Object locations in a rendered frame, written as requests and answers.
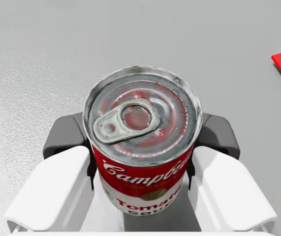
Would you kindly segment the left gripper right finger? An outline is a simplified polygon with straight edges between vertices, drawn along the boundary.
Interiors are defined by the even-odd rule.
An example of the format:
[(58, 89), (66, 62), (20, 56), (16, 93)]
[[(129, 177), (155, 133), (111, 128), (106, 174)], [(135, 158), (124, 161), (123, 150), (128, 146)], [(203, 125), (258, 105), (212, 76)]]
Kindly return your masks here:
[(271, 232), (277, 214), (239, 161), (229, 121), (204, 113), (187, 166), (188, 198), (204, 232)]

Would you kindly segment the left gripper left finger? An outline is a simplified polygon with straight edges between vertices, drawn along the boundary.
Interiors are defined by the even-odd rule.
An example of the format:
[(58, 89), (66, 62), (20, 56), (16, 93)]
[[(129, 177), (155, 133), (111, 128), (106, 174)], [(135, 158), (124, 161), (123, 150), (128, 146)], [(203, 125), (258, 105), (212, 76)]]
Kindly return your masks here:
[(11, 233), (78, 231), (94, 197), (95, 158), (82, 114), (58, 118), (41, 161), (5, 213)]

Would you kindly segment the red and white can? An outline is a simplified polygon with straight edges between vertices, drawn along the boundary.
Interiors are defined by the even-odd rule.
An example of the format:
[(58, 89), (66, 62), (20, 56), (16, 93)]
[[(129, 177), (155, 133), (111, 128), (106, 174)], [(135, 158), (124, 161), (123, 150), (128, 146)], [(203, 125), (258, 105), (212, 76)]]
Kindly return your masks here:
[(102, 188), (120, 211), (157, 214), (176, 199), (202, 127), (199, 98), (186, 80), (131, 66), (100, 80), (83, 108)]

